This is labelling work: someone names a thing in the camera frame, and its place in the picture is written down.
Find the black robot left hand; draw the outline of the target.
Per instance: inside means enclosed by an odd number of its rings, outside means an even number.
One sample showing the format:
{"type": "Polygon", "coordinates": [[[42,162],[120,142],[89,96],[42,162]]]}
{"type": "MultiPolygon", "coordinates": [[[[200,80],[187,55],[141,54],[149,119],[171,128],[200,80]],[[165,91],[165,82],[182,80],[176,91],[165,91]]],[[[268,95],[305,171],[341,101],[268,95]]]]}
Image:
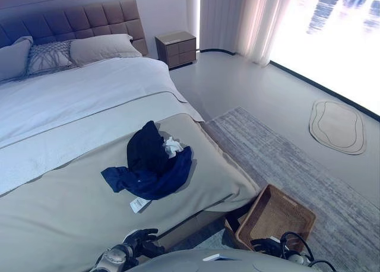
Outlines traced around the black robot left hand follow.
{"type": "Polygon", "coordinates": [[[125,237],[123,244],[132,249],[134,257],[158,257],[165,253],[163,246],[155,244],[158,231],[158,229],[136,230],[125,237]]]}

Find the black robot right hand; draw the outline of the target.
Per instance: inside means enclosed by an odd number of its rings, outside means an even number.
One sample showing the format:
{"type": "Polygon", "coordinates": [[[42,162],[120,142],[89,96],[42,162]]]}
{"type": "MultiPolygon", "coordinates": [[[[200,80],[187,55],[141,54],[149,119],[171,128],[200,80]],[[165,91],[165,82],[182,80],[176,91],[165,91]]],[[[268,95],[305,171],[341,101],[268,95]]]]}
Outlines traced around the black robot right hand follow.
{"type": "Polygon", "coordinates": [[[285,259],[285,243],[277,242],[271,238],[251,240],[254,251],[285,259]]]}

